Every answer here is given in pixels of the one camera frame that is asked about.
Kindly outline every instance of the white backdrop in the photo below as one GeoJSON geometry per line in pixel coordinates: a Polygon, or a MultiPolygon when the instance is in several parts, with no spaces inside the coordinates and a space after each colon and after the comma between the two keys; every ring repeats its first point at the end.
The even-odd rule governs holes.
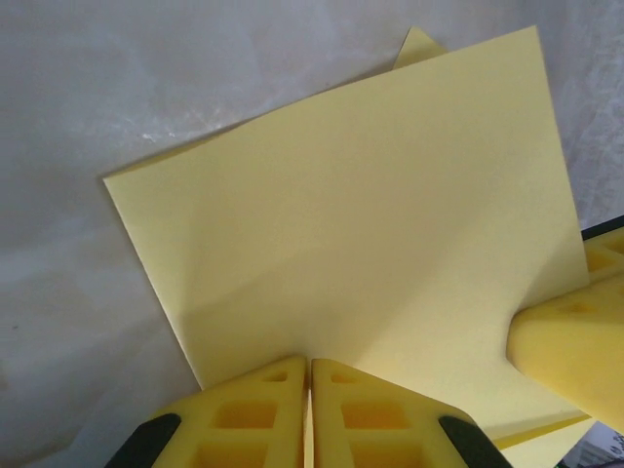
{"type": "Polygon", "coordinates": [[[411,25],[534,23],[581,223],[622,215],[620,0],[4,0],[0,466],[102,466],[197,389],[101,176],[388,70],[411,25]]]}

